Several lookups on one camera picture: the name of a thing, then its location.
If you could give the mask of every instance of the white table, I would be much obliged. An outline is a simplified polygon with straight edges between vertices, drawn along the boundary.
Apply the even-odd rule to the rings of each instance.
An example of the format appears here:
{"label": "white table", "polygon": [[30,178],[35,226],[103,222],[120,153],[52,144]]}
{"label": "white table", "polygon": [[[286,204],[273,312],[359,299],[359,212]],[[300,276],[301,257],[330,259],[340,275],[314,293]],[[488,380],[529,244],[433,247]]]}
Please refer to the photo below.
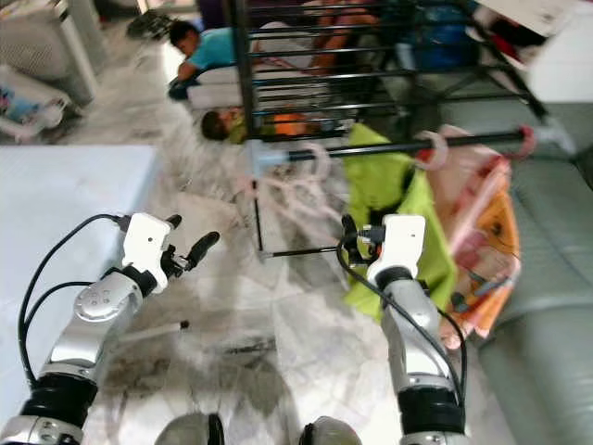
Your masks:
{"label": "white table", "polygon": [[[157,173],[157,153],[149,146],[0,146],[0,428],[28,396],[17,317],[40,260],[83,219],[141,209]],[[47,264],[33,299],[64,281],[95,280],[119,259],[118,240],[115,224],[93,222]],[[70,318],[78,291],[59,291],[35,317],[29,333],[35,373]]]}

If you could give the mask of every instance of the marble floor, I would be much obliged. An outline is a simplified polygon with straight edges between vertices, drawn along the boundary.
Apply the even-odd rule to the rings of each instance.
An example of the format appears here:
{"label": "marble floor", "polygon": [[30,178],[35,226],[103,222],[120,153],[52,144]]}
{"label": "marble floor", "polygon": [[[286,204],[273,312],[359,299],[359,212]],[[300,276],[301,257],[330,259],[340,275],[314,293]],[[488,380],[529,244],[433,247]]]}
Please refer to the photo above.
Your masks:
{"label": "marble floor", "polygon": [[[364,444],[397,443],[385,339],[342,303],[332,256],[260,263],[231,184],[241,147],[204,141],[199,113],[166,97],[179,55],[166,43],[128,40],[122,24],[106,35],[111,58],[98,97],[58,142],[157,146],[163,171],[149,208],[182,214],[173,241],[181,251],[209,230],[221,242],[141,309],[132,330],[190,327],[120,347],[84,443],[155,443],[171,421],[198,425],[200,413],[219,413],[229,444],[297,444],[322,415],[348,422]],[[269,232],[284,225],[267,218]],[[514,444],[473,347],[469,369],[473,443]],[[158,443],[206,443],[181,431]]]}

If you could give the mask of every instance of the gray sofa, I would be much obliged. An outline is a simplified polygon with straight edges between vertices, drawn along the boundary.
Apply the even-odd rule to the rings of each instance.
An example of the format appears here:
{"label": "gray sofa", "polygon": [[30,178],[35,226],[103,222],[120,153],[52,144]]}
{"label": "gray sofa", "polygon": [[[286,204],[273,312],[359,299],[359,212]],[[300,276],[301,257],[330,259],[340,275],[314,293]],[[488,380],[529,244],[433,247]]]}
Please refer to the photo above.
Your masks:
{"label": "gray sofa", "polygon": [[[523,270],[479,355],[518,445],[593,444],[593,104],[549,110],[579,152],[543,145],[513,166]],[[470,131],[533,122],[520,104],[442,112]]]}

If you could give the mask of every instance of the blue shirt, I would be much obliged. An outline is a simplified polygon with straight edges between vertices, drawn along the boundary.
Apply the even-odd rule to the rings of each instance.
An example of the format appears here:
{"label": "blue shirt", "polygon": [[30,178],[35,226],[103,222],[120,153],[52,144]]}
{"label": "blue shirt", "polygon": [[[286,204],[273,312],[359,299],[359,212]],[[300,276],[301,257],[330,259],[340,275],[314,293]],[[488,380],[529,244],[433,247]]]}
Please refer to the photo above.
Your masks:
{"label": "blue shirt", "polygon": [[235,60],[231,28],[217,28],[202,32],[199,47],[187,61],[200,70],[233,65]]}

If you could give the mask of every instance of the child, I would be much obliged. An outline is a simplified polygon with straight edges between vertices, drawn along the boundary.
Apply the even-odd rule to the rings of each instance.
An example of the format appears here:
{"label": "child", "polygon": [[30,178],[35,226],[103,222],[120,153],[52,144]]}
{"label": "child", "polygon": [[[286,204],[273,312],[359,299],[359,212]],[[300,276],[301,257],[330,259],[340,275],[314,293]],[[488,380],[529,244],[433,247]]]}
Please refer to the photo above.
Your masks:
{"label": "child", "polygon": [[[318,132],[321,128],[316,122],[283,123],[283,121],[298,119],[303,119],[303,115],[298,113],[279,114],[270,118],[269,122],[263,126],[263,133],[294,136]],[[202,118],[202,134],[207,139],[214,141],[228,139],[232,144],[242,144],[246,139],[243,110],[241,108],[227,108],[209,111]]]}
{"label": "child", "polygon": [[170,83],[169,97],[187,99],[187,88],[199,85],[196,77],[205,70],[234,64],[233,32],[218,28],[202,33],[189,21],[175,20],[169,30],[170,42],[185,55]]}

